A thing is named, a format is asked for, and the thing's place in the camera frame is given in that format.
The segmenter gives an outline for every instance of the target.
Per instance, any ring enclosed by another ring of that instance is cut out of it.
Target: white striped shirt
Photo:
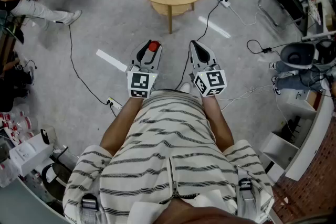
[[[260,192],[262,215],[267,214],[274,203],[272,188],[249,143],[239,141],[221,152],[198,97],[174,91],[153,92],[143,102],[115,156],[98,146],[83,152],[65,191],[65,216],[81,223],[82,196],[98,195],[99,190],[103,219],[107,223],[127,223],[135,202],[169,204],[173,181],[181,198],[193,199],[197,194],[219,190],[221,209],[236,215],[235,165],[252,177]]]

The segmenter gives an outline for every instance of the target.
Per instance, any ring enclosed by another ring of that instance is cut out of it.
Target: zipper pull
[[[177,191],[177,183],[176,181],[173,181],[173,197],[178,197],[179,192]]]

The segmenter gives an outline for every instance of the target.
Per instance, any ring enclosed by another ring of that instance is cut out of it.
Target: brick floor
[[[336,208],[335,145],[336,119],[332,118],[319,150],[301,179],[297,182],[283,174],[274,185],[273,210],[283,223]]]

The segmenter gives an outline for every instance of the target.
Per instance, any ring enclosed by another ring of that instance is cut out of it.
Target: white floor stripe
[[[127,70],[127,66],[125,66],[120,61],[114,59],[112,56],[109,56],[102,50],[97,50],[96,55],[98,55],[100,58],[104,59],[105,61],[109,62],[111,65],[114,65],[116,68],[118,68],[122,72],[125,72]]]

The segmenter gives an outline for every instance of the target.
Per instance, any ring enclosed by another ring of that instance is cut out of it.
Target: white marker cube
[[[194,84],[203,97],[218,95],[227,86],[225,72],[224,70],[198,72]]]
[[[127,72],[127,88],[130,97],[149,98],[157,78],[156,73]]]

